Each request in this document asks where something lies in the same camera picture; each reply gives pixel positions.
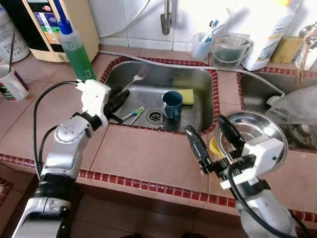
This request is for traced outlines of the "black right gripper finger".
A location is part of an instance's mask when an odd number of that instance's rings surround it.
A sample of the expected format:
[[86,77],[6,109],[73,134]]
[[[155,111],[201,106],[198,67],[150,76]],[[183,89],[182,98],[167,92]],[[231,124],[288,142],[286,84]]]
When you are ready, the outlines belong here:
[[246,143],[236,127],[223,115],[219,115],[219,128],[224,134],[226,140],[235,147],[236,150],[242,151]]
[[202,173],[209,174],[211,171],[212,161],[209,157],[208,148],[204,143],[203,138],[192,125],[186,125],[186,136]]

